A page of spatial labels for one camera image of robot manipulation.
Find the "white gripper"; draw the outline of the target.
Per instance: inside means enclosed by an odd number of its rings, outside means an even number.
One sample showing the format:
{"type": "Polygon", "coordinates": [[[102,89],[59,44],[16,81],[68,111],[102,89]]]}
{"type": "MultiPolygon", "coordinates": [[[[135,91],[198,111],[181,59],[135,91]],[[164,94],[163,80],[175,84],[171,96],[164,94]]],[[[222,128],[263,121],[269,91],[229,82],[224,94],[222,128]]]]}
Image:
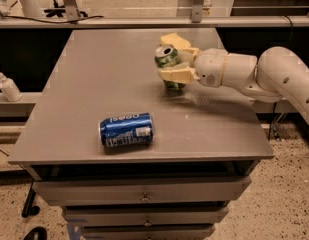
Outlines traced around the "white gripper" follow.
{"type": "Polygon", "coordinates": [[[189,84],[194,80],[207,87],[221,86],[221,75],[228,52],[224,49],[210,48],[201,52],[199,48],[179,49],[181,62],[194,63],[194,68],[163,68],[159,70],[162,80],[189,84]]]}

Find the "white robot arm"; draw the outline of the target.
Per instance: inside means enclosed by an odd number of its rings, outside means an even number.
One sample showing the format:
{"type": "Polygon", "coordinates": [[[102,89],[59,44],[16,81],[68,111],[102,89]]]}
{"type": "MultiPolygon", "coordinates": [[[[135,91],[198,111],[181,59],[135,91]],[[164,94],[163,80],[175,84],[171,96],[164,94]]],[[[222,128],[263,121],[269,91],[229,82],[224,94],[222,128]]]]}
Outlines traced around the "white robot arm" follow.
{"type": "Polygon", "coordinates": [[[309,125],[309,69],[291,50],[277,46],[256,57],[224,49],[188,48],[179,50],[178,56],[176,65],[158,70],[163,80],[225,86],[267,103],[286,99],[309,125]]]}

